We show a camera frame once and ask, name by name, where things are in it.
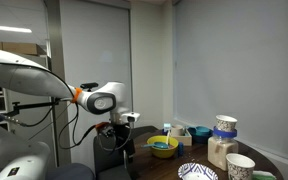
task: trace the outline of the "beige container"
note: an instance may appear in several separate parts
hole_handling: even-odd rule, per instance
[[[208,139],[208,161],[223,171],[228,170],[226,155],[237,152],[238,144],[233,138],[223,138],[214,134]]]

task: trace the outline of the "cup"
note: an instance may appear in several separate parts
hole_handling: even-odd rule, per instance
[[[172,136],[183,136],[184,135],[184,126],[182,125],[173,125],[171,128],[171,135]]]
[[[241,154],[226,155],[229,180],[252,180],[255,162]]]
[[[235,125],[237,123],[237,120],[230,116],[225,115],[217,115],[217,129],[220,131],[225,132],[233,132],[235,130]]]

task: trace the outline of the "dark wooden table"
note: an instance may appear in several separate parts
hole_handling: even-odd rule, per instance
[[[205,144],[193,143],[192,146],[184,146],[183,156],[174,156],[168,159],[157,158],[151,154],[149,148],[141,147],[146,144],[149,137],[160,134],[161,130],[155,133],[146,133],[134,139],[136,153],[133,162],[129,164],[129,173],[132,179],[180,179],[177,173],[179,167],[190,162],[209,167],[218,175],[219,180],[228,179],[227,171],[215,167],[207,160],[207,145]],[[256,163],[254,170],[271,172],[277,180],[283,180],[277,167],[264,155],[241,142],[238,143],[239,154],[248,156]]]

